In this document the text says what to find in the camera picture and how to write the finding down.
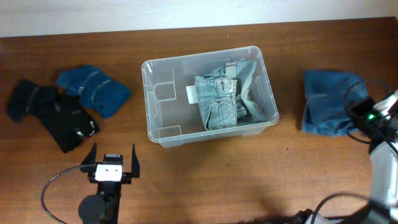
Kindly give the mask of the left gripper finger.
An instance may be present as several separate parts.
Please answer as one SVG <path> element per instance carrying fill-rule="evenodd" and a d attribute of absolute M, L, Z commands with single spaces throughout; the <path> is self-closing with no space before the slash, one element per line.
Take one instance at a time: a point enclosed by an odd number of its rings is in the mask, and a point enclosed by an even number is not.
<path fill-rule="evenodd" d="M 136 154 L 135 144 L 132 145 L 131 177 L 140 177 L 140 164 Z"/>
<path fill-rule="evenodd" d="M 82 161 L 81 165 L 93 165 L 96 160 L 97 143 L 94 143 L 87 156 Z"/>

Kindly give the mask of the dark blue jeans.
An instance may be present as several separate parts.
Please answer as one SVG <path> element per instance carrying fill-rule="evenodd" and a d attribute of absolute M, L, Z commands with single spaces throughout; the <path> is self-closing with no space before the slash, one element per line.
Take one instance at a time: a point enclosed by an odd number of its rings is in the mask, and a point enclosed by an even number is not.
<path fill-rule="evenodd" d="M 345 111 L 343 98 L 357 101 L 367 97 L 364 79 L 350 72 L 307 70 L 304 90 L 307 100 L 301 130 L 329 137 L 347 135 L 351 118 Z"/>

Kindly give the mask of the light blue denim jeans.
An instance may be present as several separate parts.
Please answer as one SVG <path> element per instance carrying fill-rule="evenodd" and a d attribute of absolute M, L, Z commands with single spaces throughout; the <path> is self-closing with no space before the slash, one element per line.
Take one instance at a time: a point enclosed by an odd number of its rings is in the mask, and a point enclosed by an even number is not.
<path fill-rule="evenodd" d="M 257 62 L 229 62 L 195 77 L 195 89 L 204 128 L 207 131 L 266 121 L 249 91 Z"/>

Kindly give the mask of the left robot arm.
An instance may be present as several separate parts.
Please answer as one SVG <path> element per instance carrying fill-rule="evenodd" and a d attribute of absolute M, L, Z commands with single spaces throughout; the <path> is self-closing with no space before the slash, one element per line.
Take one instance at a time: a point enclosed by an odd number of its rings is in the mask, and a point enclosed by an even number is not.
<path fill-rule="evenodd" d="M 121 154 L 105 154 L 101 162 L 96 162 L 96 150 L 94 144 L 82 161 L 80 171 L 88 174 L 89 182 L 97 185 L 97 191 L 81 201 L 78 214 L 83 224 L 117 224 L 122 185 L 140 177 L 136 148 L 132 147 L 130 172 L 123 171 Z"/>

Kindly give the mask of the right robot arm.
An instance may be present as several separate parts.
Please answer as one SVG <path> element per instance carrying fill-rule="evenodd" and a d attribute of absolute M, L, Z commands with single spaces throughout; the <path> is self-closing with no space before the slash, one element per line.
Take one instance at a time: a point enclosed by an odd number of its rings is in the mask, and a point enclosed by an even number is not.
<path fill-rule="evenodd" d="M 299 211 L 289 222 L 297 224 L 328 223 L 397 223 L 397 92 L 376 103 L 366 97 L 346 106 L 346 111 L 369 139 L 373 168 L 370 195 L 338 192 L 324 198 L 316 209 Z M 327 201 L 337 197 L 354 197 L 367 201 L 358 211 L 338 219 L 327 219 L 319 212 Z"/>

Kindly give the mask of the black folded garment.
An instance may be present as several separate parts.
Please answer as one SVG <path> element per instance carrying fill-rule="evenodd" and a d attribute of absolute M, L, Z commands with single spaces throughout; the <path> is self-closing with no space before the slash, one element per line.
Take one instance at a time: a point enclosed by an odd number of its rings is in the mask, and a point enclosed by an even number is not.
<path fill-rule="evenodd" d="M 60 94 L 54 86 L 40 86 L 30 80 L 21 80 L 14 87 L 6 112 L 15 122 L 28 115 L 38 118 L 64 153 L 100 131 L 79 97 Z"/>

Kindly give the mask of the blue folded shirt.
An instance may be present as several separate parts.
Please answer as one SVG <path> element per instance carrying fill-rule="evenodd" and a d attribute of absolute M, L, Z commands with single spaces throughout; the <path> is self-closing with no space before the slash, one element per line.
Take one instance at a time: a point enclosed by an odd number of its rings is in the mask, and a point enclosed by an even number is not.
<path fill-rule="evenodd" d="M 105 119 L 118 112 L 131 95 L 126 85 L 92 65 L 60 72 L 56 84 L 66 89 L 68 95 L 78 96 L 81 105 L 96 110 Z"/>

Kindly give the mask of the clear plastic storage bin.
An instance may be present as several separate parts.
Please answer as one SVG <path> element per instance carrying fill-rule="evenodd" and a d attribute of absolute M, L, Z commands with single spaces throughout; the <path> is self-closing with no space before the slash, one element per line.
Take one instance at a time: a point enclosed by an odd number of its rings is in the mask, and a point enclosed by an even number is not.
<path fill-rule="evenodd" d="M 196 76 L 242 59 L 257 62 L 249 96 L 260 106 L 266 121 L 207 131 L 201 121 L 199 105 L 188 103 L 186 87 L 194 85 Z M 162 147 L 259 134 L 279 121 L 262 52 L 256 46 L 152 59 L 145 61 L 141 68 L 148 137 Z"/>

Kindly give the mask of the white label in bin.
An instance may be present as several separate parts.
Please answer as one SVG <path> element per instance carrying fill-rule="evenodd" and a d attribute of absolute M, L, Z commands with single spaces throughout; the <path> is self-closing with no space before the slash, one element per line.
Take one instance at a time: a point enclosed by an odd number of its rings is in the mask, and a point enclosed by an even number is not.
<path fill-rule="evenodd" d="M 187 86 L 186 92 L 187 92 L 187 98 L 188 98 L 189 104 L 198 103 L 197 89 L 196 89 L 195 85 Z"/>

